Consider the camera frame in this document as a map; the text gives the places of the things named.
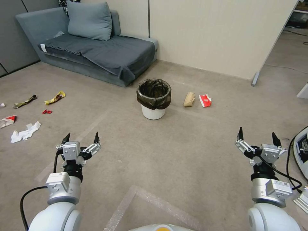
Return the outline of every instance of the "gray blanket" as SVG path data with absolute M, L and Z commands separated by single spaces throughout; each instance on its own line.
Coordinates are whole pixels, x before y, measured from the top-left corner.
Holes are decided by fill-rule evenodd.
M 120 79 L 135 79 L 151 64 L 155 47 L 141 39 L 112 36 L 108 41 L 98 41 L 64 34 L 41 42 L 48 53 L 54 49 L 83 56 Z

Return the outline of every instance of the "gray sofa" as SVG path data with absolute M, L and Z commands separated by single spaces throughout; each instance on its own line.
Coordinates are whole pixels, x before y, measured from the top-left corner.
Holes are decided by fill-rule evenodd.
M 143 71 L 145 71 L 152 62 L 156 60 L 156 53 L 158 48 L 157 40 L 152 38 L 135 39 L 135 43 L 138 41 L 148 41 L 153 43 L 155 53 L 152 53 L 152 56 L 150 57 L 150 62 L 147 62 L 145 65 L 139 68 L 138 71 L 132 71 L 130 75 L 123 77 L 115 73 L 111 73 L 110 71 L 102 68 L 100 65 L 96 65 L 95 63 L 85 58 L 83 54 L 76 55 L 72 52 L 66 52 L 66 50 L 58 50 L 59 52 L 52 52 L 52 50 L 55 49 L 49 49 L 50 52 L 43 52 L 42 49 L 40 49 L 40 43 L 42 43 L 43 41 L 53 40 L 56 34 L 58 34 L 60 31 L 62 31 L 66 36 L 71 36 L 68 34 L 67 31 L 69 17 L 65 15 L 61 7 L 24 13 L 17 15 L 16 18 L 42 62 L 66 70 L 77 72 L 86 76 L 90 76 L 99 80 L 103 80 L 112 84 L 116 84 L 118 86 L 126 87 L 128 84 L 134 81 Z M 111 36 L 114 36 L 114 38 L 117 37 L 121 39 L 132 39 L 129 37 L 122 36 L 117 11 L 111 10 L 111 18 Z

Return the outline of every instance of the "white tissue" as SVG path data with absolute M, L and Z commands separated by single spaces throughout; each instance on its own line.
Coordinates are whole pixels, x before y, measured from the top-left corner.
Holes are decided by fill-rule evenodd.
M 37 121 L 34 125 L 32 124 L 27 124 L 27 130 L 19 132 L 14 131 L 12 136 L 11 136 L 11 143 L 16 143 L 21 140 L 27 140 L 32 136 L 32 134 L 39 129 L 41 126 L 40 122 Z

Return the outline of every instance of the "sofa armrest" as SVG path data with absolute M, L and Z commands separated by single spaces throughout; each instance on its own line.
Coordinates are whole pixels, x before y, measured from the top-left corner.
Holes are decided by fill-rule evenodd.
M 68 33 L 69 18 L 62 7 L 19 14 L 16 19 L 42 61 L 45 56 L 38 44 L 53 38 L 59 31 Z

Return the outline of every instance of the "cable on floor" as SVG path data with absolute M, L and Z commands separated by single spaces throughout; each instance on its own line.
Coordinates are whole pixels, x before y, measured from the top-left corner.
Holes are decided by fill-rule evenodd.
M 301 34 L 301 33 L 297 33 L 297 32 L 295 32 L 295 31 L 290 31 L 290 30 L 283 30 L 283 31 L 289 32 L 289 33 L 293 33 L 293 34 L 297 34 L 297 35 L 301 35 L 301 36 L 307 36 L 307 37 L 308 37 L 308 35 Z
M 22 198 L 20 200 L 19 209 L 20 209 L 20 214 L 21 214 L 21 219 L 22 219 L 22 222 L 23 222 L 23 226 L 25 227 L 26 231 L 29 230 L 29 226 L 28 226 L 28 223 L 27 223 L 27 220 L 26 220 L 25 212 L 23 210 L 23 200 L 25 199 L 26 195 L 28 195 L 30 192 L 33 192 L 33 191 L 38 190 L 38 189 L 46 189 L 46 188 L 47 188 L 47 186 L 40 186 L 40 187 L 36 187 L 36 188 L 30 189 L 29 191 L 27 191 L 22 196 Z
M 291 70 L 294 70 L 294 71 L 298 71 L 298 72 L 301 72 L 301 73 L 304 73 L 304 74 L 308 74 L 307 72 L 304 72 L 304 71 L 300 71 L 300 70 L 297 70 L 297 69 L 294 69 L 294 68 L 291 68 L 291 67 L 286 67 L 286 66 L 275 66 L 275 65 L 271 65 L 271 64 L 265 64 L 267 66 L 272 66 L 272 67 L 281 67 L 281 68 L 287 68 L 287 69 L 291 69 Z

